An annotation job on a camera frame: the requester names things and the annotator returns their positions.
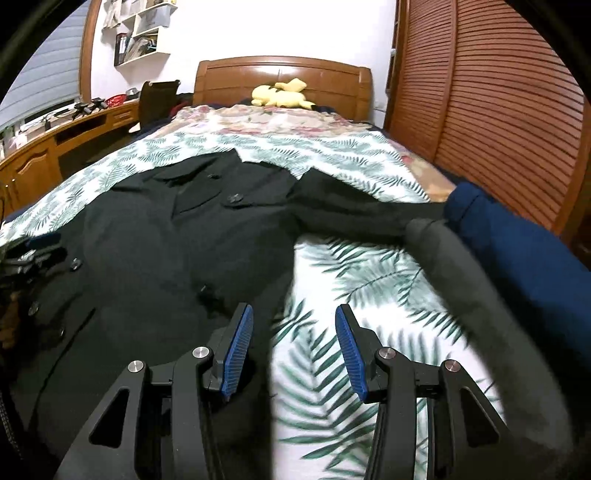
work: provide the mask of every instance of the desk drawer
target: desk drawer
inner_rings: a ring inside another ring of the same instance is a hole
[[[122,127],[124,125],[138,121],[138,106],[136,104],[129,105],[123,110],[118,110],[111,114],[111,121],[113,128]]]

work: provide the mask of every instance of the bed sheet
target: bed sheet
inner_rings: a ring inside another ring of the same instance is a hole
[[[181,111],[178,121],[66,180],[5,226],[0,244],[59,228],[134,173],[231,148],[243,161],[267,161],[298,178],[318,168],[381,201],[428,201],[392,144],[367,126],[335,114],[243,107]],[[294,256],[293,285],[272,332],[277,480],[363,478],[377,406],[362,404],[350,388],[334,327],[340,303],[349,303],[384,345],[412,360],[433,365],[458,360],[502,414],[494,383],[467,332],[404,249],[306,236]],[[417,402],[417,479],[426,477],[425,406]]]

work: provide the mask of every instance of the blue finger pad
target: blue finger pad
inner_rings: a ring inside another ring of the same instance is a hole
[[[242,314],[236,334],[228,350],[228,355],[224,361],[223,382],[220,391],[226,400],[229,400],[238,388],[238,381],[240,380],[240,374],[242,373],[242,367],[246,359],[246,351],[251,343],[253,326],[254,316],[252,314],[252,307],[248,305]]]
[[[365,381],[365,365],[361,358],[361,353],[353,338],[353,332],[345,318],[341,307],[337,307],[335,314],[336,336],[339,339],[340,350],[345,359],[345,366],[349,374],[349,381],[353,391],[357,393],[361,401],[365,401],[368,396],[368,386]]]

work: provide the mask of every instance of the white wall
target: white wall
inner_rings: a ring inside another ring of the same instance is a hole
[[[92,55],[93,97],[108,98],[132,86],[140,89],[146,80],[179,79],[179,93],[192,92],[201,60],[291,55],[370,68],[374,107],[385,108],[396,0],[177,0],[177,5],[170,21],[178,35],[172,55],[119,70],[113,67],[116,31],[102,32],[106,10],[100,9]],[[384,113],[374,111],[374,123],[383,121]]]

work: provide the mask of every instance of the bed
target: bed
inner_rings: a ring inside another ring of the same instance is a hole
[[[295,76],[308,83],[305,93],[312,101],[338,114],[207,106],[233,105],[257,85]],[[313,166],[383,201],[428,202],[430,195],[397,150],[404,153],[402,147],[372,130],[371,124],[359,123],[369,116],[371,83],[371,72],[364,67],[318,59],[203,61],[196,76],[196,106],[181,110],[149,137],[73,175],[5,226],[0,243],[57,229],[101,192],[134,173],[231,148],[243,161],[274,163],[296,177]],[[294,255],[293,286],[273,330],[275,478],[364,476],[377,406],[361,404],[350,389],[334,328],[340,303],[349,303],[384,345],[412,360],[434,365],[446,358],[458,360],[503,414],[495,382],[472,348],[468,332],[447,312],[404,249],[307,236],[299,240]],[[417,411],[415,477],[425,478],[425,402],[417,402]]]

